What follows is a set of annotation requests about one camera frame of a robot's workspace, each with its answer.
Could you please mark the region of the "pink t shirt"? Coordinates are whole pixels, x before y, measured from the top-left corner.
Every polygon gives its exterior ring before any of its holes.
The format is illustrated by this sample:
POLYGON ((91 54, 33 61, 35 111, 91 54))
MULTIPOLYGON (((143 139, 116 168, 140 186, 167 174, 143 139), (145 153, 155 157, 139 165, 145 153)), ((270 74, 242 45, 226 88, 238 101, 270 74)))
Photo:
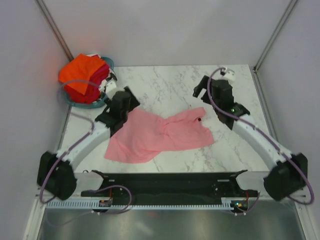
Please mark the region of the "pink t shirt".
POLYGON ((163 118, 139 107, 128 114, 127 122, 109 140, 107 160, 141 164, 161 152, 198 149, 214 143, 212 132, 202 125, 203 107, 163 118))

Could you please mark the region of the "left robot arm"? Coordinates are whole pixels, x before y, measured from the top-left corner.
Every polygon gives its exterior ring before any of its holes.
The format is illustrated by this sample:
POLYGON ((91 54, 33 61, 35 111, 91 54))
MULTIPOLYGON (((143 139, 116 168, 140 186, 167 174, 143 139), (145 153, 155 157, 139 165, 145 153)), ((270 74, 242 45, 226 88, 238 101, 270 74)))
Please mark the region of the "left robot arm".
POLYGON ((131 89, 116 87, 108 92, 106 107, 94 120, 71 112, 90 123, 89 131, 65 150, 42 154, 37 174, 39 200, 43 204, 53 199, 67 200, 76 190, 74 170, 98 145, 110 139, 127 122, 129 112, 140 105, 131 89))

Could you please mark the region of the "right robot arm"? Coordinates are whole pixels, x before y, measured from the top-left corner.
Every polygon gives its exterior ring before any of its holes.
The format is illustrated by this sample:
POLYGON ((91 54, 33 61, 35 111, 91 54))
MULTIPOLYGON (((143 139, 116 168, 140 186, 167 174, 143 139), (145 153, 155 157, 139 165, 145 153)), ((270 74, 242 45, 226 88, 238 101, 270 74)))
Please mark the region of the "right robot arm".
POLYGON ((308 160, 302 153, 294 154, 271 136, 264 133, 242 104, 234 101, 233 88, 226 79, 213 80, 203 76, 194 88, 193 96, 201 97, 211 104, 219 121, 245 140, 262 158, 267 173, 244 170, 238 172, 229 184, 229 191, 235 197, 247 190, 267 193, 280 201, 307 186, 308 160))

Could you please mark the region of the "teal laundry basket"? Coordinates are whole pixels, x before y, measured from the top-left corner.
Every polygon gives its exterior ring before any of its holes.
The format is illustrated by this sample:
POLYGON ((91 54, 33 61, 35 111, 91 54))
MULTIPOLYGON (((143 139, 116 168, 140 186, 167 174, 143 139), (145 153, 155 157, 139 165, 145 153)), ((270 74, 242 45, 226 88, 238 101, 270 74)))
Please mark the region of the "teal laundry basket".
MULTIPOLYGON (((115 67, 114 61, 111 58, 106 56, 101 56, 101 59, 106 62, 106 64, 110 67, 110 71, 112 72, 112 74, 116 76, 114 73, 114 67, 115 67)), ((72 101, 68 93, 62 90, 61 88, 57 92, 57 101, 59 104, 61 104, 62 100, 71 107, 75 107, 79 109, 98 109, 98 108, 102 108, 105 105, 105 101, 108 100, 108 97, 105 93, 102 93, 102 98, 100 97, 97 99, 97 101, 94 101, 90 104, 77 103, 72 101)))

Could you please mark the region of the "red t shirt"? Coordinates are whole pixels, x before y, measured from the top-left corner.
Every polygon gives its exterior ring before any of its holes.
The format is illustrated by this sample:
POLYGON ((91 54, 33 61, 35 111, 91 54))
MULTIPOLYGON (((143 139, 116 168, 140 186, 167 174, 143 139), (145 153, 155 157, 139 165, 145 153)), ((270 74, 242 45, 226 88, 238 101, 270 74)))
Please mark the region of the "red t shirt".
POLYGON ((92 104, 100 97, 99 86, 103 80, 101 76, 92 76, 89 80, 74 79, 63 89, 72 102, 92 104))

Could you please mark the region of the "magenta t shirt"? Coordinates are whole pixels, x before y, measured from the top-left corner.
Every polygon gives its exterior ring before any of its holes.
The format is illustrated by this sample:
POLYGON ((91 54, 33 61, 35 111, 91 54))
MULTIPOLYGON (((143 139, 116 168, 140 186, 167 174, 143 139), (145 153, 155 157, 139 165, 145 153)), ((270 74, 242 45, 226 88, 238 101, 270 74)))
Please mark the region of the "magenta t shirt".
POLYGON ((110 67, 107 63, 105 63, 90 77, 90 82, 99 85, 102 80, 108 77, 109 73, 110 67))

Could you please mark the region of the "orange t shirt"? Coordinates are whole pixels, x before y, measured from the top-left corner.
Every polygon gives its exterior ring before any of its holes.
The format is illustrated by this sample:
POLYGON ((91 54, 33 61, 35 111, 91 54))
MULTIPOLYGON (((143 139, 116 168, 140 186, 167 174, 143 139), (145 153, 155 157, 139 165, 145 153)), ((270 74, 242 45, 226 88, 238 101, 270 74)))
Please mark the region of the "orange t shirt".
POLYGON ((67 85, 84 95, 91 76, 105 65, 106 62, 98 55, 87 56, 81 53, 60 70, 58 81, 64 84, 72 80, 83 80, 84 82, 73 82, 67 85))

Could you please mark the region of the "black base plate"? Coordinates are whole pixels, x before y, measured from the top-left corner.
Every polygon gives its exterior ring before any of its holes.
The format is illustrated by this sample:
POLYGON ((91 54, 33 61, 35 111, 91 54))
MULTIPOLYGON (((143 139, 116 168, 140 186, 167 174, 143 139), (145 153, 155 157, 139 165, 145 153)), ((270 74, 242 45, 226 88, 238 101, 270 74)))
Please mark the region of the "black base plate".
POLYGON ((222 198, 257 197, 242 190, 238 172, 107 173, 99 192, 85 190, 82 197, 112 197, 118 204, 219 204, 222 198))

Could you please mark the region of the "right aluminium frame post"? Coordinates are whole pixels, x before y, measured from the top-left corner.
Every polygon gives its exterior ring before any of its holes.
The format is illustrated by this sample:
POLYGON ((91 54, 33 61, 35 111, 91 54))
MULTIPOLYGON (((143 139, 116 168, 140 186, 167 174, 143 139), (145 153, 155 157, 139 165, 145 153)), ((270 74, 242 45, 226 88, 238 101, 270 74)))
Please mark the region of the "right aluminium frame post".
POLYGON ((290 0, 288 5, 286 6, 283 14, 281 15, 279 21, 277 22, 274 30, 271 33, 270 38, 268 39, 265 47, 263 48, 259 58, 257 59, 256 64, 253 66, 252 70, 255 74, 257 74, 258 70, 261 68, 265 58, 267 57, 269 51, 271 50, 273 44, 277 40, 279 34, 283 30, 285 24, 289 20, 291 14, 293 13, 295 7, 299 3, 299 0, 290 0))

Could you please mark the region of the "aluminium frame post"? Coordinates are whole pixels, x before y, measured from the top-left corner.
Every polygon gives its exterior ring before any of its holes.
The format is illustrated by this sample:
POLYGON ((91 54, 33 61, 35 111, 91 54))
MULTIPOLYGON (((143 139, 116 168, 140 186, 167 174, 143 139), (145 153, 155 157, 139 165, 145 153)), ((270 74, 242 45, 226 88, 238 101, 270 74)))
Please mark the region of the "aluminium frame post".
POLYGON ((289 20, 291 14, 293 13, 295 7, 299 3, 299 0, 290 0, 288 5, 286 6, 283 14, 281 15, 279 21, 277 22, 274 30, 271 33, 270 38, 268 39, 265 47, 263 48, 259 58, 257 59, 256 64, 253 66, 252 70, 255 74, 257 74, 258 70, 261 68, 265 58, 267 57, 269 51, 271 50, 273 44, 277 40, 279 34, 283 30, 285 24, 289 20))
POLYGON ((56 40, 58 41, 62 51, 64 52, 65 56, 69 61, 74 59, 67 42, 65 41, 61 31, 59 30, 49 8, 47 7, 44 0, 35 0, 38 8, 40 9, 41 13, 43 14, 44 19, 46 20, 47 24, 49 25, 52 33, 54 34, 56 40))

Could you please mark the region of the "left aluminium frame post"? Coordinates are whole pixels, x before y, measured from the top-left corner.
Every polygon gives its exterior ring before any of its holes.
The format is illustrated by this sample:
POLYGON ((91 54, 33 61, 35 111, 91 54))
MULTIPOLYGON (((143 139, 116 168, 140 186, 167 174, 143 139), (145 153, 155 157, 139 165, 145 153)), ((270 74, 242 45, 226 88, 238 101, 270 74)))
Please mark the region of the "left aluminium frame post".
POLYGON ((58 41, 62 51, 64 52, 65 56, 69 61, 74 59, 67 42, 65 41, 61 31, 59 30, 49 8, 47 7, 44 0, 35 0, 38 8, 40 9, 41 13, 43 14, 44 19, 46 20, 47 24, 49 25, 52 33, 54 34, 56 40, 58 41))

